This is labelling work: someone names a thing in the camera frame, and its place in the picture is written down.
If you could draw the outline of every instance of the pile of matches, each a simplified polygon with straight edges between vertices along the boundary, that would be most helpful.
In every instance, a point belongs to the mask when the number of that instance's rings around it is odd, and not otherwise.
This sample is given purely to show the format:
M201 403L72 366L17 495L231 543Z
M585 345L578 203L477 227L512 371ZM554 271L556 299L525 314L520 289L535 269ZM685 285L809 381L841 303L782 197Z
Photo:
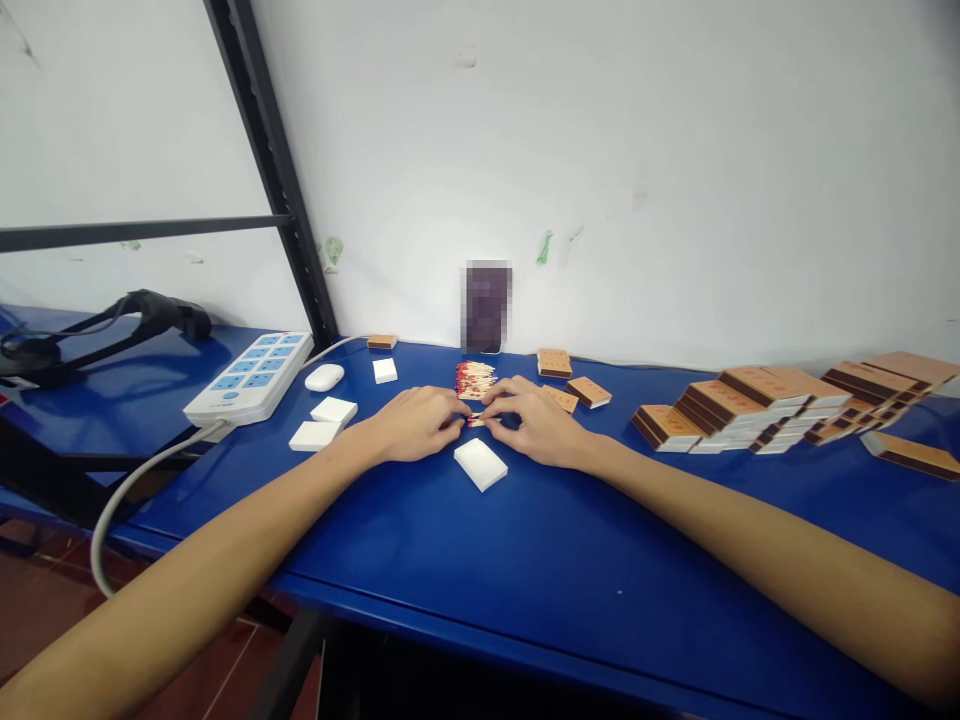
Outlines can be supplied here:
M469 361L457 365L457 397L461 400L482 400L496 381L489 365Z

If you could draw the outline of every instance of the white cable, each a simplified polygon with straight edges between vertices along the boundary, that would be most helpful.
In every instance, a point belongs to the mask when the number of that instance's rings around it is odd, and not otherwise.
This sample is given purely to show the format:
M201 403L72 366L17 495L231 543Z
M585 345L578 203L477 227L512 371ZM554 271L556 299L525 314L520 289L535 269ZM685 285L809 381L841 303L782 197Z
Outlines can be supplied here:
M370 335L351 335L350 337L344 338L343 340L337 340L337 342L335 342L333 345L331 345L331 346L328 347L328 348L324 348L323 350L321 350L320 352L318 352L316 355L314 355L312 358L310 358L309 360L307 360L303 365L300 366L300 369L303 370L303 368L305 368L305 367L310 367L310 366L313 365L317 360L319 360L319 359L322 358L324 355L326 355L328 352L330 352L331 350L335 350L336 348L340 347L340 346L343 345L344 343L348 343L348 342L350 342L351 340L362 340L362 339L368 338L368 337L370 337Z
M102 592L108 598L113 597L115 591L113 586L110 585L110 581L107 579L107 574L103 571L103 541L107 538L107 530L110 529L110 521L113 519L113 513L116 512L117 506L120 504L120 501L123 500L124 495L127 494L130 488L133 487L133 484L137 482L137 480L139 480L145 472L147 472L161 460L165 460L171 455L180 452L184 448L188 448L194 443L203 440L205 437L213 435L213 433L226 424L226 420L217 420L210 427L205 427L202 430L199 430L182 443L177 443L172 447L168 447L163 452L157 453L152 458L147 460L143 465L130 473L130 476L120 483L120 487L114 490L113 495L111 495L110 499L107 500L107 504L103 506L103 512L100 513L100 517L97 520L97 526L93 529L93 537L90 539L90 569L93 571L93 579L97 582L97 587L100 588L100 592Z
M328 347L328 348L324 348L323 350L321 350L320 352L318 352L316 355L314 355L312 358L310 358L309 360L307 360L303 365L300 366L300 369L303 370L303 368L305 368L305 367L310 367L310 366L313 365L317 360L319 360L319 359L322 358L324 355L326 355L328 352L330 352L331 350L335 350L336 348L340 347L340 346L343 345L344 343L348 343L348 342L350 342L351 340L365 340L365 339L369 338L371 334L367 334L367 335L351 335L350 337L344 338L343 340L337 340L337 342L335 342L333 345L331 345L331 346ZM401 339L400 339L400 342L415 343L415 344L417 344L417 345L437 345L438 347L455 347L454 345L447 345L446 343L436 342L436 341L434 341L434 340L407 340L407 339L405 339L405 338L401 338Z

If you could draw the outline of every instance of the red tile floor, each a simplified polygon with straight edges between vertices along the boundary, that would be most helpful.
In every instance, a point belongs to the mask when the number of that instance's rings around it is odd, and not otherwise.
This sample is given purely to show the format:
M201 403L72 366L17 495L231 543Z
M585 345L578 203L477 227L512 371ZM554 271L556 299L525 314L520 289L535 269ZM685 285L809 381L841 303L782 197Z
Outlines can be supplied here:
M20 520L0 525L0 536L30 542L35 528ZM40 550L29 558L0 551L0 686L43 648L103 602L90 574L86 540L40 531ZM108 551L107 574L115 585L137 576L142 567ZM291 603L277 600L287 612ZM282 636L245 620L235 620L176 680L134 717L215 720L243 717L280 648ZM314 661L295 720L317 716L320 660Z

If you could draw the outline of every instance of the white power strip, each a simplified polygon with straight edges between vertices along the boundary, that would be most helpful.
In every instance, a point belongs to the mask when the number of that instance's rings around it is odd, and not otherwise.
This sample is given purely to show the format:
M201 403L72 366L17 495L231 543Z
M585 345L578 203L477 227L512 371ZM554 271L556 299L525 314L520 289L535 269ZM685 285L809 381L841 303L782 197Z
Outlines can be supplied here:
M183 409L187 420L204 428L223 419L227 432L266 420L312 349L313 336L308 332L261 335ZM226 432L216 435L210 440L215 442Z

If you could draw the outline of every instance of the wall stain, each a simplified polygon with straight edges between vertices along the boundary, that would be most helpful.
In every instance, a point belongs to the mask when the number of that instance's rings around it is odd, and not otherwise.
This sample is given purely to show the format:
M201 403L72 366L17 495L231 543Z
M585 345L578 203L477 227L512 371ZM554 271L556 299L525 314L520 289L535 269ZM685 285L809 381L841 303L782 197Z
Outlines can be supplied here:
M0 16L6 18L7 22L10 23L10 26L14 29L17 35L20 36L20 42L23 44L23 47L20 48L20 52L33 61L33 64L37 66L37 70L43 72L43 68L40 67L40 61L37 60L37 56L33 54L33 46L30 45L30 42L20 30L20 26L17 25L17 21L14 19L13 14L7 9L7 6L3 0L0 0Z

